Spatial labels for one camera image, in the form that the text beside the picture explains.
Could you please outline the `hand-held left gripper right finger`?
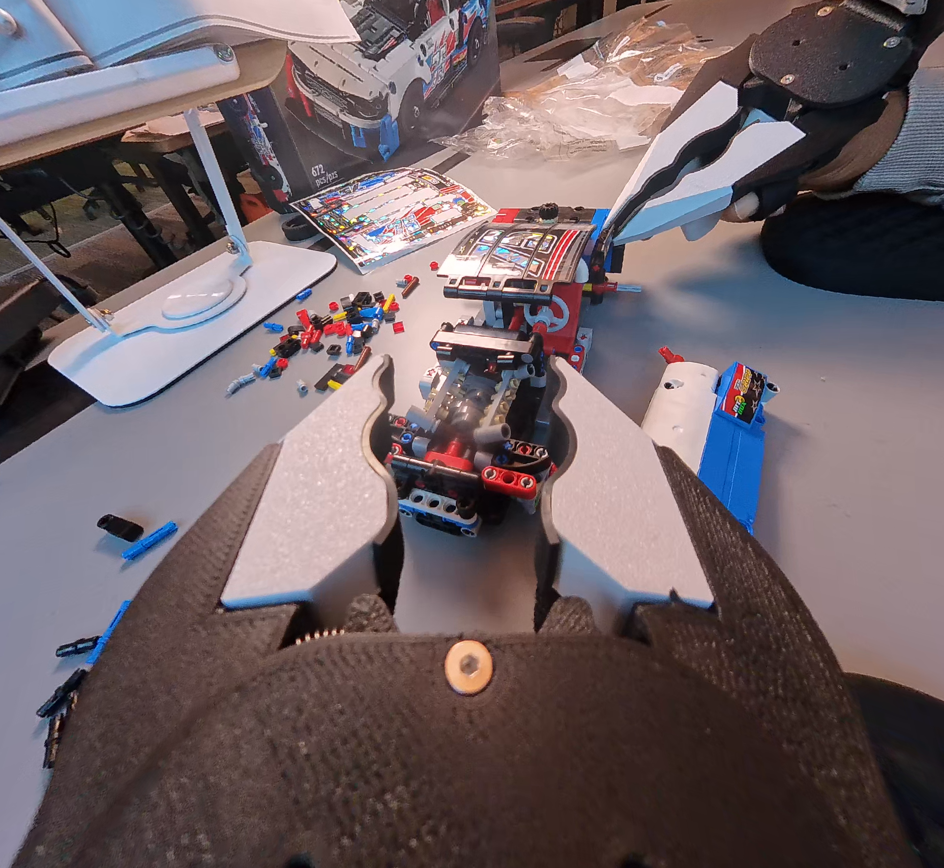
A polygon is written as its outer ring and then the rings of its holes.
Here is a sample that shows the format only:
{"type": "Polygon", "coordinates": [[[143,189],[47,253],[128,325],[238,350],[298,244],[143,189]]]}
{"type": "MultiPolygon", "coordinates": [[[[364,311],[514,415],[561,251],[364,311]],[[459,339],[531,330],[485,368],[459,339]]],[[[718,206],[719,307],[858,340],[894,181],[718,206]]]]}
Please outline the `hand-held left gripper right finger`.
{"type": "Polygon", "coordinates": [[[624,631],[633,609],[714,604],[651,438],[565,358],[548,364],[548,447],[540,498],[540,623],[579,597],[596,628],[624,631]]]}

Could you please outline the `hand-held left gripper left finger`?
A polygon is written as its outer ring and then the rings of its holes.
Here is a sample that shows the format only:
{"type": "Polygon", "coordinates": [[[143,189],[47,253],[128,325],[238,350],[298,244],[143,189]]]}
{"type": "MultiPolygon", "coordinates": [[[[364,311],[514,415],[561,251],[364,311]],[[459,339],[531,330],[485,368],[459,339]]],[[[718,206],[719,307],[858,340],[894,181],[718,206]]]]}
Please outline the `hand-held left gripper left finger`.
{"type": "Polygon", "coordinates": [[[404,548],[384,464],[394,382],[391,357],[373,356],[288,432],[223,589],[224,608],[347,610],[375,593],[395,609],[404,548]]]}

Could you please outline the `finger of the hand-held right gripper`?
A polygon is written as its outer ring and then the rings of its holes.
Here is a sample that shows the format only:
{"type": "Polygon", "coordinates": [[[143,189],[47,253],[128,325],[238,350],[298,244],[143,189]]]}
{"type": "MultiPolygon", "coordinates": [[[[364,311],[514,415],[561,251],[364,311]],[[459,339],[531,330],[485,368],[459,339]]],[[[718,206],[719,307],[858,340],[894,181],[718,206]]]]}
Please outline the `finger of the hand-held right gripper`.
{"type": "Polygon", "coordinates": [[[726,151],[711,164],[685,174],[636,212],[627,225],[614,230],[614,243],[647,239],[674,227],[719,216],[734,200],[734,185],[778,154],[802,140],[805,133],[789,121],[757,119],[737,132],[726,151]]]}
{"type": "Polygon", "coordinates": [[[715,83],[650,143],[608,216],[608,233],[619,235],[661,190],[671,188],[691,161],[718,158],[740,125],[738,88],[715,83]]]}

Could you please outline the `white and blue lego panel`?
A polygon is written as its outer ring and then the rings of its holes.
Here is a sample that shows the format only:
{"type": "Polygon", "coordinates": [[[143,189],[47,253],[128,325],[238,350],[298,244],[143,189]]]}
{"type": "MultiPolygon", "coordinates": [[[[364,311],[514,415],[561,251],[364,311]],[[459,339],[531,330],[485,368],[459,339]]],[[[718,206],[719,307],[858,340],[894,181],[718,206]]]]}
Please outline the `white and blue lego panel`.
{"type": "Polygon", "coordinates": [[[768,379],[762,413],[752,426],[742,427],[715,411],[716,390],[724,372],[687,361],[667,347],[659,353],[667,368],[642,429],[654,442],[672,449],[753,533],[764,458],[764,408],[779,393],[779,387],[768,379]]]}

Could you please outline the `stickered blue lego tile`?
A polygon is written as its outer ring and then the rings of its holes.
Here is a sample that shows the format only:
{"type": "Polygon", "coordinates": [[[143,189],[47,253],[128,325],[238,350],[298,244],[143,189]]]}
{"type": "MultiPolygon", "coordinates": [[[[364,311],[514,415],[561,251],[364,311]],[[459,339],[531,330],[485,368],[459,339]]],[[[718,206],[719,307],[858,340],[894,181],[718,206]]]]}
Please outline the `stickered blue lego tile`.
{"type": "Polygon", "coordinates": [[[730,365],[716,390],[715,411],[749,428],[766,400],[768,378],[742,362],[730,365]]]}

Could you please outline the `lego race car model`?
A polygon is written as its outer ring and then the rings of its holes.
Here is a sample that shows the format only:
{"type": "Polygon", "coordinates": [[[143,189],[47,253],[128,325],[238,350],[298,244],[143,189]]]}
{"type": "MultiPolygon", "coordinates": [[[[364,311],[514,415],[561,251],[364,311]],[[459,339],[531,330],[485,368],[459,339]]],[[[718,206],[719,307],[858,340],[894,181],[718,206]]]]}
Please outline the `lego race car model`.
{"type": "Polygon", "coordinates": [[[544,203],[503,209],[438,268],[443,295],[478,312],[431,338],[420,402],[392,414],[386,459],[404,520],[474,538],[516,503],[534,513],[556,471],[547,446],[551,363],[584,371],[583,305],[637,291],[615,281],[622,251],[607,209],[544,203]]]}

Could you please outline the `person's right forearm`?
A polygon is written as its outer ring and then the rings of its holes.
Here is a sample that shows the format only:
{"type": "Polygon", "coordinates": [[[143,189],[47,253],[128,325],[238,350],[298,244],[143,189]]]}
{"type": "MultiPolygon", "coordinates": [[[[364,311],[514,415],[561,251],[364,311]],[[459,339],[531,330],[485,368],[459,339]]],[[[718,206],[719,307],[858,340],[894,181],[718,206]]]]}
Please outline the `person's right forearm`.
{"type": "Polygon", "coordinates": [[[862,174],[853,192],[897,193],[916,203],[943,204],[943,68],[919,68],[912,77],[897,137],[862,174]]]}

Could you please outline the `blue lego pin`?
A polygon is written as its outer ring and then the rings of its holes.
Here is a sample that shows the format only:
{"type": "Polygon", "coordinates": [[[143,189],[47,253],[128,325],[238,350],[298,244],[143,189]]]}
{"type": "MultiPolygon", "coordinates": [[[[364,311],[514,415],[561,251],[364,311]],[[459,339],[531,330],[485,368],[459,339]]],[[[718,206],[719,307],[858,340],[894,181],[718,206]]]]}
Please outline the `blue lego pin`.
{"type": "Polygon", "coordinates": [[[91,668],[101,657],[103,651],[105,650],[112,634],[114,633],[116,627],[119,625],[121,619],[124,617],[126,611],[131,605],[132,600],[124,600],[118,610],[115,612],[112,620],[104,631],[104,633],[98,637],[97,642],[94,648],[88,653],[85,665],[87,668],[91,668]]]}
{"type": "Polygon", "coordinates": [[[174,521],[169,521],[153,532],[141,537],[133,544],[130,544],[122,553],[122,559],[125,562],[138,560],[154,547],[164,543],[173,537],[178,531],[178,525],[174,521]]]}

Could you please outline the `pile of small lego pieces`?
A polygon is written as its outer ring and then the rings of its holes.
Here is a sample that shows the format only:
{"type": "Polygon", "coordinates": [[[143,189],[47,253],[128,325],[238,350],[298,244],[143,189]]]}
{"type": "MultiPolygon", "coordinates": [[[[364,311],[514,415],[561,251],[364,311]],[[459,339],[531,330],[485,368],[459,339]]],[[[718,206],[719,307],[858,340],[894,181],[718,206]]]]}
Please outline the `pile of small lego pieces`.
{"type": "Polygon", "coordinates": [[[294,383],[300,397],[340,390],[381,343],[406,332],[404,297],[418,284],[417,276],[407,274],[390,294],[358,290],[323,308],[313,308],[313,289],[304,289],[293,299],[294,311],[263,321],[265,355],[230,382],[225,396],[278,379],[294,383]]]}

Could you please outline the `lego set box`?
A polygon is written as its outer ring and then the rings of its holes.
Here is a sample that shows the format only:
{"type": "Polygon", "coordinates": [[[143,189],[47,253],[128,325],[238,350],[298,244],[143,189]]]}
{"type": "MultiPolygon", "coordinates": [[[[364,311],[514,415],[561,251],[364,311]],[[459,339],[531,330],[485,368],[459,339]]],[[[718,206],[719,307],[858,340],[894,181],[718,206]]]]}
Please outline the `lego set box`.
{"type": "Polygon", "coordinates": [[[498,93],[495,0],[339,0],[359,37],[291,44],[267,87],[220,102],[268,209],[361,174],[420,166],[438,140],[481,120],[498,93]]]}

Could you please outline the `heap of clear plastic bags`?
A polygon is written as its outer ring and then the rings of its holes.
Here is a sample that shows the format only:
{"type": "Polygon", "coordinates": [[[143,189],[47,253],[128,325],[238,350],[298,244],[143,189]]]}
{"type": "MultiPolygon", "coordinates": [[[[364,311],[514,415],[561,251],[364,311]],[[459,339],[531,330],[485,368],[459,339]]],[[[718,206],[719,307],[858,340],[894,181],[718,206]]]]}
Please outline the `heap of clear plastic bags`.
{"type": "Polygon", "coordinates": [[[646,146],[702,66],[730,49],[647,17],[596,41],[549,80],[488,98],[479,125],[435,142],[500,159],[646,146]]]}

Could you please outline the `white book stand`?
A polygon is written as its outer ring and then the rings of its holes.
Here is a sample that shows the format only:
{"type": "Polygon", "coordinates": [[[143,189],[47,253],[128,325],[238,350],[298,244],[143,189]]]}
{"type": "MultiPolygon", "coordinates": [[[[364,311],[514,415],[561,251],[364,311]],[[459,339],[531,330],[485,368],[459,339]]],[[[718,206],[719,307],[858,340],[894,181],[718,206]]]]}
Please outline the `white book stand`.
{"type": "Polygon", "coordinates": [[[196,110],[267,85],[285,50],[275,39],[203,46],[2,91],[2,165],[183,112],[224,216],[223,252],[113,312],[81,304],[2,222],[6,238],[88,323],[49,363],[103,405],[134,405],[164,390],[336,267],[326,253],[245,239],[196,110]]]}

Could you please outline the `holographic sticker sheet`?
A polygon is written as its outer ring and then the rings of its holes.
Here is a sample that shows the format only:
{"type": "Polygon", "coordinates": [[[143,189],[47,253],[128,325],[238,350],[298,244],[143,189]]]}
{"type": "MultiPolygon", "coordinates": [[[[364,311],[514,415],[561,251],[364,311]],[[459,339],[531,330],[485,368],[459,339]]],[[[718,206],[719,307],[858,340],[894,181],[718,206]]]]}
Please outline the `holographic sticker sheet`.
{"type": "Polygon", "coordinates": [[[498,213],[445,174],[397,168],[363,174],[291,202],[366,274],[498,213]]]}

